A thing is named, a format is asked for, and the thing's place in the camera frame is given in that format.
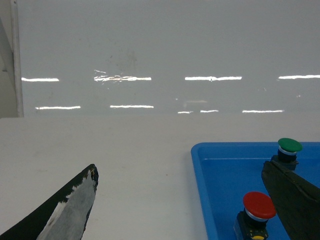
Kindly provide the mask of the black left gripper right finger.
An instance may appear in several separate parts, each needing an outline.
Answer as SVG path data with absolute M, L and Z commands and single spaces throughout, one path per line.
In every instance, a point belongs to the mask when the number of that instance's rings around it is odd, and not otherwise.
M 275 161 L 265 161 L 261 178 L 291 240 L 320 238 L 320 189 Z

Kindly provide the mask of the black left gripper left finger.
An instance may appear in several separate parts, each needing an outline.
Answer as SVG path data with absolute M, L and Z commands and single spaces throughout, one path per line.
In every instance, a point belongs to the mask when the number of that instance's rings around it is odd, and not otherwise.
M 88 165 L 33 212 L 0 235 L 2 240 L 80 240 L 96 198 L 99 173 Z

